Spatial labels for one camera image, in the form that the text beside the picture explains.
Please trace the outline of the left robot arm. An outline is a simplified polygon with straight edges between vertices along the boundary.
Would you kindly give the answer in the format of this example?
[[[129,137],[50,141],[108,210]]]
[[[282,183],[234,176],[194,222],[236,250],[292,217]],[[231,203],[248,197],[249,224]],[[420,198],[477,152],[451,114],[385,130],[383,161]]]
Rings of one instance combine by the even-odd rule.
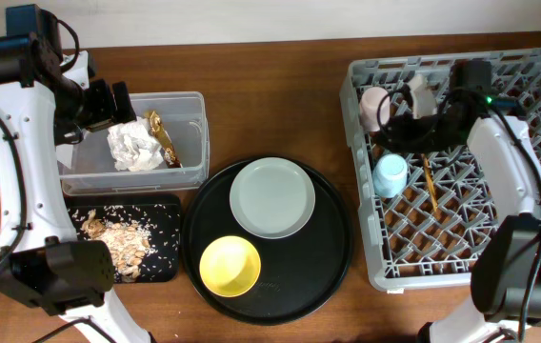
[[[6,11],[0,37],[0,293],[63,319],[91,342],[149,342],[114,287],[110,251],[77,236],[56,149],[130,122],[124,83],[62,51],[65,23],[34,4]]]

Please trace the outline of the grey round plate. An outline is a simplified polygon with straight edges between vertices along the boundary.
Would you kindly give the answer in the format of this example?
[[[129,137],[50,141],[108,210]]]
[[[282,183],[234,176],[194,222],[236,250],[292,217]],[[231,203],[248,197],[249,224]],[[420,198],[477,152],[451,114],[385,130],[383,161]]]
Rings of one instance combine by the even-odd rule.
[[[279,157],[256,159],[239,171],[230,186],[230,209],[247,232],[282,239],[312,217],[316,194],[311,177],[296,163]]]

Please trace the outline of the pink plastic cup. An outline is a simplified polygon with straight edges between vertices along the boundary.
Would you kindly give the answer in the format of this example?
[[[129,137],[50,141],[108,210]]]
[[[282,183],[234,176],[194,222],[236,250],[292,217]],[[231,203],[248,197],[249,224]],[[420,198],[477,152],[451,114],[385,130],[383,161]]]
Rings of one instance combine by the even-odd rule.
[[[373,87],[365,90],[359,102],[359,120],[365,131],[377,132],[380,127],[377,120],[377,112],[380,111],[380,119],[386,124],[390,118],[389,92],[380,87]]]

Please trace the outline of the white paper napkin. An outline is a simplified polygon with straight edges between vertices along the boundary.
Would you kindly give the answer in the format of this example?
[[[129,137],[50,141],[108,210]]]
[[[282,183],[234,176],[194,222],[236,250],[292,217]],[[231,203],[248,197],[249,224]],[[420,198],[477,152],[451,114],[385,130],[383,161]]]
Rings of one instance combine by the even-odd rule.
[[[135,121],[110,127],[107,140],[118,171],[151,171],[164,162],[161,146],[150,134],[147,118],[138,117]]]

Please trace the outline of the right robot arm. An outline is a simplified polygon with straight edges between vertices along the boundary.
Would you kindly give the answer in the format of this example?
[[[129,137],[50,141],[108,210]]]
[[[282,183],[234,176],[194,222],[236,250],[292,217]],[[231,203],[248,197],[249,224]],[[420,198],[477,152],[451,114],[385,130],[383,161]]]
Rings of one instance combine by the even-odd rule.
[[[419,342],[522,342],[527,328],[541,327],[541,162],[522,105],[491,85],[490,62],[461,62],[451,68],[442,101],[416,75],[373,110],[374,141],[389,151],[467,147],[498,215],[499,227],[471,272],[469,297],[445,318],[426,323]],[[410,113],[391,114],[395,93]]]

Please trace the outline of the gold snack wrapper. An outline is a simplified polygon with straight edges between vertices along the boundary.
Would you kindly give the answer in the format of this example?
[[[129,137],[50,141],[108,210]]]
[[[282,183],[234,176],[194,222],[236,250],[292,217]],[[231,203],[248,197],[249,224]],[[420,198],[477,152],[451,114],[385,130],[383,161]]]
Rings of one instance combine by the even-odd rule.
[[[150,134],[158,141],[161,147],[161,155],[170,169],[181,168],[182,164],[177,156],[171,138],[165,130],[162,118],[157,111],[146,111],[144,116],[150,123]]]

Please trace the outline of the yellow plastic bowl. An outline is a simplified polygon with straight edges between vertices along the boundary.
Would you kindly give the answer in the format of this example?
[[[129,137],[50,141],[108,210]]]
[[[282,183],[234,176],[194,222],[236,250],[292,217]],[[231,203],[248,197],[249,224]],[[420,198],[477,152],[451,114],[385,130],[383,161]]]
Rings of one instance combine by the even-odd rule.
[[[212,241],[199,260],[201,280],[211,293],[237,297],[247,293],[262,270],[261,257],[250,241],[228,235]]]

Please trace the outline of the wooden chopstick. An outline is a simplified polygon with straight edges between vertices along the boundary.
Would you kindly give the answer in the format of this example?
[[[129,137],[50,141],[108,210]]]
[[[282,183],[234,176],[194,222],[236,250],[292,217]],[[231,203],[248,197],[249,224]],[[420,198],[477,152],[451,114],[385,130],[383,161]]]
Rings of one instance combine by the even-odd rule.
[[[424,173],[425,173],[427,188],[428,188],[430,199],[431,199],[432,210],[434,213],[436,213],[438,211],[438,203],[437,203],[435,187],[434,187],[432,175],[431,175],[431,165],[430,165],[428,157],[425,154],[422,154],[421,158],[423,161]]]

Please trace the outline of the light blue plastic cup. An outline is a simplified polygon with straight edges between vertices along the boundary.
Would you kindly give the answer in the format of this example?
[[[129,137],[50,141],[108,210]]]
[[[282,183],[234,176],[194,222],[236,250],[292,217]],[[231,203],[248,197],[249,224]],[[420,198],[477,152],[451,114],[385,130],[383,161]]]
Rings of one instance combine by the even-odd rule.
[[[406,160],[394,153],[383,155],[372,171],[375,193],[383,198],[393,198],[406,188],[408,165]]]

